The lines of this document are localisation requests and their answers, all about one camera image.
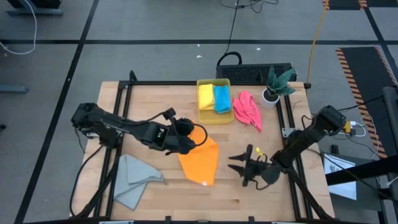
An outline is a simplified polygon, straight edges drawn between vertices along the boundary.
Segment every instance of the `towel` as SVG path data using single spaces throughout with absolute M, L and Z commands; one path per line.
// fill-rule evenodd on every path
M 229 97 L 229 88 L 227 85 L 214 86 L 214 98 L 214 110 L 217 113 L 227 113 L 231 111 L 231 99 Z
M 213 110 L 214 109 L 214 93 L 213 84 L 200 85 L 198 89 L 199 95 L 199 110 Z
M 195 125 L 188 137 L 195 144 L 199 144 L 205 139 L 205 132 L 202 128 Z M 203 145 L 195 147 L 187 155 L 179 154 L 178 159 L 185 177 L 204 186 L 214 185 L 218 165 L 218 151 L 217 143 L 207 137 Z
M 164 182 L 163 175 L 150 165 L 123 155 L 119 159 L 113 199 L 134 210 L 148 182 Z
M 262 130 L 261 112 L 254 102 L 253 95 L 248 91 L 242 91 L 239 99 L 233 98 L 234 114 L 238 121 L 244 124 L 252 124 L 259 132 Z

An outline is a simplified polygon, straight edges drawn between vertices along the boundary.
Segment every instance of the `gray floor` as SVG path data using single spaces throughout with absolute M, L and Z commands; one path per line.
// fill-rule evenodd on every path
M 78 40 L 93 0 L 64 0 L 63 17 L 38 17 L 40 40 Z M 233 5 L 234 1 L 224 0 Z M 0 9 L 10 8 L 6 1 Z M 322 4 L 313 0 L 280 0 L 279 5 L 264 5 L 261 14 L 250 9 L 238 11 L 234 39 L 311 40 L 317 28 Z M 215 0 L 99 0 L 88 39 L 164 40 L 227 39 L 233 9 Z M 371 9 L 386 40 L 397 40 L 398 8 Z M 31 17 L 9 17 L 0 12 L 0 39 L 31 39 Z M 319 36 L 321 40 L 377 40 L 364 11 L 328 11 Z M 24 51 L 30 45 L 11 45 Z M 343 108 L 355 104 L 337 59 L 336 46 L 318 45 L 315 49 L 310 109 L 317 112 L 331 104 Z M 298 80 L 308 71 L 310 45 L 232 45 L 244 63 L 290 62 Z M 85 45 L 78 62 L 61 117 L 52 139 L 36 191 L 25 222 L 53 220 L 68 216 L 68 200 L 82 152 L 70 124 L 81 102 L 98 97 L 101 82 L 127 79 L 133 69 L 139 80 L 197 80 L 213 78 L 215 65 L 226 45 Z M 398 60 L 398 46 L 389 46 Z M 0 123 L 8 128 L 0 133 L 0 222 L 12 223 L 42 147 L 52 115 L 68 73 L 76 45 L 37 45 L 29 55 L 10 55 L 0 50 L 0 83 L 24 84 L 26 95 L 0 94 Z M 235 64 L 228 58 L 225 64 Z M 359 111 L 346 113 L 359 120 Z M 368 137 L 356 139 L 373 146 Z M 320 147 L 328 150 L 338 144 L 347 156 L 370 158 L 371 152 L 352 142 L 326 138 Z M 337 217 L 346 221 L 377 223 L 377 214 L 346 208 L 344 200 L 333 197 Z

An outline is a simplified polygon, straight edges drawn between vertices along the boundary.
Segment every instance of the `green leaf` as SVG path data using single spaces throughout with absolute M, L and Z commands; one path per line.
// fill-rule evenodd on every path
M 290 80 L 293 74 L 294 68 L 291 68 L 288 71 L 284 72 L 275 80 L 275 85 L 272 87 L 275 89 L 285 88 L 287 86 L 287 82 Z
M 277 94 L 277 91 L 276 91 L 275 89 L 273 89 L 273 88 L 271 88 L 271 87 L 267 87 L 267 89 L 269 90 L 269 92 L 270 92 L 271 94 Z
M 272 86 L 276 80 L 275 68 L 273 65 L 269 68 L 267 86 Z
M 277 93 L 279 95 L 290 95 L 290 94 L 294 93 L 295 91 L 296 90 L 293 89 L 292 87 L 286 87 L 286 88 L 283 88 L 281 90 L 277 90 Z

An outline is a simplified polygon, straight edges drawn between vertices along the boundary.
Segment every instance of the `hazard stripe tape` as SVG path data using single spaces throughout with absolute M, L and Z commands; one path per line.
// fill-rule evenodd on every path
M 363 10 L 365 7 L 368 6 L 368 1 L 367 0 L 358 0 L 359 6 L 361 7 L 361 10 Z
M 336 54 L 337 54 L 337 57 L 339 58 L 341 67 L 343 68 L 343 72 L 346 76 L 348 85 L 351 88 L 351 92 L 353 93 L 355 102 L 357 102 L 357 104 L 364 103 L 362 95 L 358 89 L 358 86 L 356 85 L 354 76 L 352 75 L 352 72 L 349 69 L 349 65 L 344 56 L 344 52 L 340 48 L 336 48 Z M 359 109 L 359 112 L 361 113 L 361 115 L 369 114 L 365 105 L 358 106 L 358 109 Z M 375 133 L 374 124 L 372 124 L 370 118 L 367 116 L 363 116 L 363 121 L 366 125 L 366 128 L 368 129 L 369 137 L 372 139 L 374 148 L 378 149 L 378 152 L 377 152 L 378 156 L 381 158 L 386 158 L 387 156 L 384 153 L 384 148 L 380 141 L 380 137 Z
M 384 68 L 386 68 L 387 73 L 388 73 L 388 75 L 390 76 L 392 82 L 393 82 L 395 85 L 398 85 L 398 82 L 397 82 L 395 76 L 392 74 L 392 72 L 391 72 L 390 68 L 388 67 L 387 62 L 384 60 L 384 57 L 383 57 L 382 53 L 380 52 L 379 48 L 378 48 L 378 47 L 375 47 L 375 49 L 376 49 L 376 52 L 379 54 L 380 59 L 381 59 L 381 61 L 382 61 L 383 64 L 384 64 Z
M 329 1 L 328 0 L 322 0 L 322 5 L 323 5 L 323 7 L 325 7 L 325 5 L 326 5 L 326 10 L 330 10 L 330 6 L 329 6 Z

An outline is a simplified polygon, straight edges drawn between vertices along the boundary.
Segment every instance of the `yellow tray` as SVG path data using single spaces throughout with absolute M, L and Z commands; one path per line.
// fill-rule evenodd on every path
M 198 80 L 197 81 L 197 93 L 199 92 L 200 85 L 213 84 L 216 86 L 228 85 L 229 99 L 231 100 L 231 111 L 227 113 L 219 114 L 214 110 L 199 110 L 199 94 L 198 94 L 198 115 L 199 121 L 202 124 L 226 124 L 230 123 L 234 119 L 234 108 L 232 106 L 231 97 L 231 84 L 227 78 L 217 78 L 209 80 Z

